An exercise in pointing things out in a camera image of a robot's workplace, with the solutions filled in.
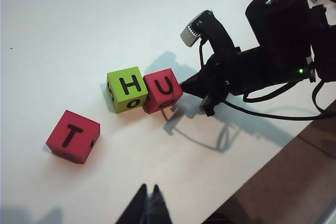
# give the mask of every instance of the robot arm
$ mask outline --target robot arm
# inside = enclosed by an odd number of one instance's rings
[[[245,14],[260,46],[243,52],[234,47],[213,13],[203,11],[181,38],[189,47],[201,38],[200,53],[209,40],[214,54],[205,65],[201,63],[197,74],[181,83],[183,91],[202,98],[201,107],[211,116],[228,93],[243,94],[247,101],[253,91],[288,83],[258,101],[268,100],[304,79],[315,82],[316,71],[323,82],[336,81],[336,43],[332,41],[336,26],[328,25],[325,11],[322,5],[310,9],[307,0],[253,0]]]

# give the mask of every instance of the white table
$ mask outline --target white table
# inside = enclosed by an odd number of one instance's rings
[[[223,104],[207,118],[183,95],[174,110],[113,113],[106,74],[199,70],[198,46],[179,34],[211,9],[242,50],[257,41],[252,0],[1,0],[1,200],[4,223],[114,223],[142,183],[158,184],[174,223],[200,223],[309,122],[256,118]],[[209,45],[204,55],[211,54]],[[308,80],[260,112],[315,115]],[[318,97],[336,98],[335,83]],[[274,88],[258,92],[268,93]],[[243,105],[241,97],[230,97]],[[45,145],[65,109],[101,124],[84,165]]]

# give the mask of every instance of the black cable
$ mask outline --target black cable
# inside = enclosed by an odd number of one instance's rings
[[[200,61],[201,61],[201,67],[204,67],[202,46],[205,43],[206,43],[206,39],[202,39],[201,43],[200,43],[200,53],[199,53],[199,56],[200,56],[199,58],[200,58]],[[248,94],[245,94],[244,97],[245,97],[245,100],[247,99],[247,100],[257,100],[257,101],[260,100],[261,101],[261,99],[265,99],[264,101],[266,101],[266,100],[269,100],[269,99],[271,99],[273,97],[276,97],[277,95],[280,95],[280,94],[284,93],[285,91],[287,91],[290,88],[294,87],[297,83],[298,82],[289,82],[286,85],[282,86],[281,88],[279,88],[279,89],[273,91],[272,93],[270,93],[268,95],[265,95],[263,97],[248,99],[247,98]],[[323,109],[321,109],[320,107],[317,106],[317,104],[316,104],[316,95],[320,91],[320,89],[322,88],[323,84],[324,84],[324,82],[321,81],[315,87],[315,89],[313,90],[313,93],[312,93],[313,102],[314,102],[316,108],[321,113],[324,113],[325,110],[323,110]],[[316,116],[282,116],[282,115],[271,115],[271,114],[263,114],[263,113],[259,113],[259,112],[255,112],[255,111],[246,110],[246,109],[241,108],[239,106],[236,106],[236,105],[234,105],[232,103],[229,103],[228,101],[223,101],[223,103],[226,104],[227,106],[235,109],[235,110],[239,110],[239,111],[244,112],[244,113],[249,114],[249,115],[260,116],[262,118],[272,118],[272,119],[288,120],[288,121],[312,121],[312,120],[319,120],[319,119],[326,119],[326,118],[336,117],[336,113],[334,113],[334,112],[327,112],[325,114],[316,115]]]
[[[280,119],[280,120],[288,120],[288,121],[311,121],[311,120],[318,120],[318,119],[325,119],[325,118],[332,118],[335,117],[336,115],[328,113],[328,114],[323,114],[323,115],[316,115],[316,116],[282,116],[282,115],[270,115],[270,114],[263,114],[263,113],[258,113],[255,111],[250,111],[246,110],[244,108],[238,107],[232,103],[229,103],[227,101],[223,101],[224,104],[228,105],[229,107],[242,111],[246,114],[249,115],[255,115],[255,116],[261,116],[262,118],[273,118],[273,119]]]
[[[204,61],[203,61],[203,52],[202,52],[202,47],[203,47],[203,45],[206,43],[206,39],[202,39],[201,40],[201,43],[200,43],[200,53],[199,53],[199,60],[200,60],[200,62],[201,62],[201,68],[203,68],[204,67]]]
[[[314,105],[315,105],[315,107],[318,109],[318,111],[320,111],[322,114],[329,114],[329,115],[334,115],[334,116],[336,116],[336,112],[334,112],[334,111],[327,111],[327,110],[324,110],[324,109],[322,109],[322,108],[320,108],[318,105],[317,105],[317,103],[316,103],[316,96],[317,96],[317,94],[318,94],[318,92],[321,90],[321,88],[322,88],[322,86],[324,85],[324,81],[323,80],[321,80],[320,82],[319,82],[319,84],[317,84],[317,86],[314,88],[314,90],[313,90],[313,92],[312,92],[312,94],[311,94],[311,98],[312,98],[312,100],[313,100],[313,103],[314,103]]]
[[[247,98],[249,94],[244,94],[243,95],[243,101],[244,102],[263,102],[270,100],[274,97],[277,97],[278,95],[288,91],[292,87],[294,87],[298,82],[300,81],[295,81],[295,82],[288,82],[286,85],[282,86],[281,88],[273,91],[272,93],[269,93],[267,95],[264,95],[262,97],[257,97],[257,98]]]

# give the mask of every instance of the wooden floor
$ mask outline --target wooden floor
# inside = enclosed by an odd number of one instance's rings
[[[336,101],[328,109],[336,111]],[[217,212],[235,224],[306,224],[321,223],[330,207],[336,207],[336,118],[312,122]]]

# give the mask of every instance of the foam cube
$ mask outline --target foam cube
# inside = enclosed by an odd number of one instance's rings
[[[84,164],[99,135],[99,123],[66,110],[46,144],[56,155]]]
[[[107,90],[116,113],[142,106],[148,94],[138,67],[108,73]]]
[[[174,105],[183,94],[170,68],[147,74],[143,80],[148,90],[148,97],[143,108],[148,114]]]

